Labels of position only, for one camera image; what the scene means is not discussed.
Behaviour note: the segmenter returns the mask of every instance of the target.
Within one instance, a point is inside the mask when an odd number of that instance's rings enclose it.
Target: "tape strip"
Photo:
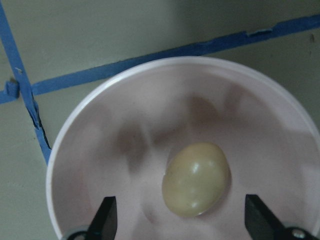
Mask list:
[[[316,28],[320,28],[320,15],[297,18],[280,22],[272,28],[258,30],[253,33],[239,32],[218,37],[206,42],[193,43],[166,51],[156,52],[149,55],[54,77],[33,84],[32,91],[35,95],[45,94],[52,91],[105,79],[126,69],[152,60],[178,56],[202,56]]]
[[[5,11],[0,2],[0,38],[9,60],[13,75],[15,80],[19,84],[22,99],[24,101],[25,107],[29,112],[29,115],[33,121],[35,133],[39,141],[42,153],[44,155],[46,163],[48,163],[50,156],[50,147],[46,138],[44,129],[42,128],[38,104],[34,99],[32,93],[32,87],[29,82],[25,67],[21,60],[20,54],[14,37],[12,35],[11,29],[9,27],[8,20],[5,15]]]
[[[19,97],[19,90],[20,88],[18,83],[7,81],[5,82],[3,93],[17,99]]]
[[[0,104],[9,103],[16,99],[16,97],[8,95],[6,90],[0,91]]]

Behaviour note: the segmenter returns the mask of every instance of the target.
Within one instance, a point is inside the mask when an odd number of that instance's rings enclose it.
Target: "blue tape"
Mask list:
[[[0,91],[0,104],[9,103],[16,99],[16,97],[8,95],[4,90]]]
[[[42,153],[44,155],[46,162],[48,162],[51,149],[49,147],[45,131],[42,128],[42,124],[39,116],[39,107],[37,102],[34,99],[31,84],[29,82],[25,67],[23,65],[20,54],[18,52],[16,42],[12,35],[11,29],[10,29],[10,26],[1,2],[0,2],[0,38],[5,50],[5,53],[8,57],[14,78],[19,84],[20,92],[21,92],[25,107],[29,112],[29,115],[33,121],[35,133],[39,141]]]
[[[280,22],[272,28],[258,30],[253,33],[247,33],[243,31],[218,37],[206,42],[193,43],[166,51],[156,52],[54,77],[33,84],[32,92],[35,95],[45,94],[52,91],[109,78],[126,69],[152,60],[179,56],[202,56],[315,28],[320,28],[320,15],[288,20]]]
[[[5,82],[3,93],[17,99],[19,97],[19,84],[12,81]]]

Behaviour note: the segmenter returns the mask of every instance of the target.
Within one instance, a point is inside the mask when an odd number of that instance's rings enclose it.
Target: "yellowish egg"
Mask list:
[[[212,207],[227,187],[229,165],[216,144],[200,142],[181,150],[168,165],[162,196],[171,212],[194,217]]]

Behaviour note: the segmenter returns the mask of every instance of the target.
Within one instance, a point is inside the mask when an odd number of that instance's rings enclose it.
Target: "metal screw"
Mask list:
[[[293,229],[292,235],[297,239],[304,239],[306,237],[305,232],[300,229]]]

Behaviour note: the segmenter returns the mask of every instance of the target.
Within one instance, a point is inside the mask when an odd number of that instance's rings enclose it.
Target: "floor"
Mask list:
[[[88,82],[74,77],[71,87],[66,87],[60,76],[243,31],[255,35],[264,30],[262,35],[267,35],[277,23],[320,15],[318,0],[0,3],[29,83],[34,86],[34,100],[50,147],[71,111],[107,80],[99,77]],[[0,46],[0,91],[15,78],[5,45],[3,42]],[[268,75],[302,103],[320,128],[319,25],[227,48],[205,55]],[[45,80],[56,77],[54,84],[61,86],[58,90],[36,92],[40,85],[47,86]],[[46,205],[46,161],[23,97],[20,94],[18,99],[0,104],[1,237],[55,240]]]

